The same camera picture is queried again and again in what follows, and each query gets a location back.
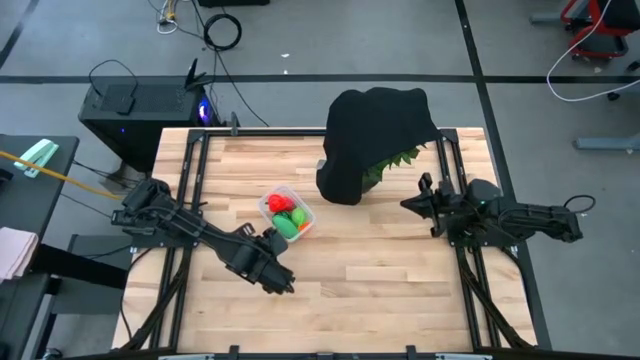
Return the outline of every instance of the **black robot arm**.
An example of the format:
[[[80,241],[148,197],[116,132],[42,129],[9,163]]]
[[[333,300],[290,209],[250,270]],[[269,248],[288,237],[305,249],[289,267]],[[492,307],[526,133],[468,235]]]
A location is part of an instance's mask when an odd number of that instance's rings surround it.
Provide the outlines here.
[[[260,283],[268,293],[293,293],[293,272],[280,265],[277,256],[287,249],[287,242],[273,228],[254,236],[246,223],[228,233],[185,209],[170,196],[166,183],[142,181],[123,200],[124,210],[114,211],[113,225],[153,228],[188,243],[201,242],[213,249],[226,268],[246,281]]]
[[[431,218],[431,234],[448,232],[459,246],[509,247],[540,231],[564,242],[582,238],[576,213],[564,206],[522,204],[502,197],[500,189],[486,180],[469,183],[465,194],[456,194],[451,181],[431,190],[428,173],[419,181],[420,195],[400,203],[423,218]]]

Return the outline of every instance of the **butcher block tabletop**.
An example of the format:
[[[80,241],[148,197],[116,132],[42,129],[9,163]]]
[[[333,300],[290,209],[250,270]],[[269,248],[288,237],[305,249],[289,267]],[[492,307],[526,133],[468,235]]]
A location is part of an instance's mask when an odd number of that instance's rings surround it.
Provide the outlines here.
[[[468,181],[495,183],[484,130],[457,131]],[[173,196],[188,132],[165,129],[156,158],[153,177],[167,182]],[[316,187],[316,165],[325,158],[322,142],[322,136],[211,138],[204,219],[226,231],[251,222],[262,232],[270,224],[258,210],[258,199],[288,185],[317,220],[278,257],[295,273],[293,294],[267,294],[226,270],[213,250],[198,246],[178,352],[226,353],[231,345],[239,345],[243,353],[404,352],[407,345],[419,352],[471,351],[455,252],[445,237],[431,237],[430,220],[399,205],[418,195],[422,173],[430,172],[434,184],[441,178],[435,144],[428,143],[411,165],[385,170],[383,182],[360,204],[344,206],[324,200]],[[196,167],[191,166],[187,199]],[[123,310],[134,332],[157,300],[165,252],[152,250],[129,274]],[[483,254],[494,302],[519,334],[535,343],[518,268],[498,249],[485,248]],[[484,313],[477,300],[475,304],[483,344],[489,345]],[[170,307],[161,345],[168,343],[171,313]],[[127,340],[120,318],[113,346]]]

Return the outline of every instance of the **concrete floor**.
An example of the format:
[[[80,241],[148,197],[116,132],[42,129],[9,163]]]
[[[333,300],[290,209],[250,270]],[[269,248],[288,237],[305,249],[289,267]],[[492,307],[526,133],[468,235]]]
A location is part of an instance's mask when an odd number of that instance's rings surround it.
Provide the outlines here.
[[[160,0],[151,0],[160,6]],[[25,0],[0,2],[0,46],[20,22]],[[531,11],[554,9],[553,0],[464,0],[485,75],[541,76],[566,51],[561,26],[533,27]],[[230,7],[242,22],[239,46],[224,53],[232,75],[429,74],[472,75],[463,33],[451,0],[272,0],[265,7]],[[205,18],[216,10],[203,9]],[[195,31],[188,2],[178,21]],[[115,58],[137,75],[183,75],[191,60],[200,70],[213,57],[197,39],[159,35],[145,0],[40,0],[10,56],[0,68],[0,118],[9,134],[74,135],[77,160],[115,170],[118,158],[77,120],[88,84],[9,84],[7,76],[86,76],[98,62]],[[214,40],[233,29],[216,25]],[[620,75],[640,57],[640,39],[629,39],[630,56],[608,65],[567,60],[556,75]],[[99,75],[123,75],[109,65]],[[275,126],[322,126],[331,101],[346,89],[387,86],[423,88],[438,126],[485,126],[475,84],[436,82],[254,82],[238,84],[247,101]],[[581,96],[615,85],[558,85]],[[216,85],[223,117],[238,113],[244,126],[258,122],[229,84]],[[558,204],[592,194],[598,206],[581,220],[585,239],[572,245],[536,237],[529,241],[553,348],[640,355],[640,211],[637,154],[578,152],[579,136],[628,136],[640,132],[640,102],[629,95],[611,103],[555,99],[544,84],[488,85],[498,130],[518,200]],[[99,178],[73,167],[71,175],[97,186]],[[73,186],[64,193],[104,212],[118,203]],[[58,202],[45,242],[65,247],[71,234],[118,234],[108,219],[64,198]],[[59,317],[50,345],[67,355],[108,350],[116,314]]]

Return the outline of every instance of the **pink cloth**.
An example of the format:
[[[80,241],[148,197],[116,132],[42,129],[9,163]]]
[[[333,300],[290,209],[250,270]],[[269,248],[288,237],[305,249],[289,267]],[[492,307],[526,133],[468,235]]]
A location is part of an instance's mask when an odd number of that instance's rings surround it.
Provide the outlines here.
[[[21,277],[38,243],[38,235],[4,227],[0,229],[0,282]]]

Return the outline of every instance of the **plastic container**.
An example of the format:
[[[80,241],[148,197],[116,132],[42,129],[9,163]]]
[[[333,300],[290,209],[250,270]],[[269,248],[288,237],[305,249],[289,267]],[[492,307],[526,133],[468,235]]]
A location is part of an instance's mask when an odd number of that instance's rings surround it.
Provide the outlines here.
[[[273,190],[271,190],[267,194],[265,194],[264,196],[262,196],[260,200],[258,200],[258,209],[260,209],[260,213],[271,226],[273,226],[273,223],[271,222],[271,218],[273,217],[274,214],[271,211],[269,211],[269,205],[267,204],[267,200],[269,199],[269,195],[271,194],[279,194],[279,195],[287,196],[288,198],[293,200],[297,208],[301,208],[302,210],[304,210],[305,214],[307,215],[307,222],[309,223],[309,225],[306,228],[298,232],[298,234],[292,237],[291,239],[287,239],[284,235],[282,236],[288,243],[296,242],[307,231],[309,231],[313,227],[313,225],[316,223],[315,214],[311,211],[311,209],[307,206],[307,204],[304,201],[302,201],[300,196],[298,196],[298,194],[296,194],[296,192],[293,191],[292,188],[286,185],[279,185],[279,186],[276,186]]]

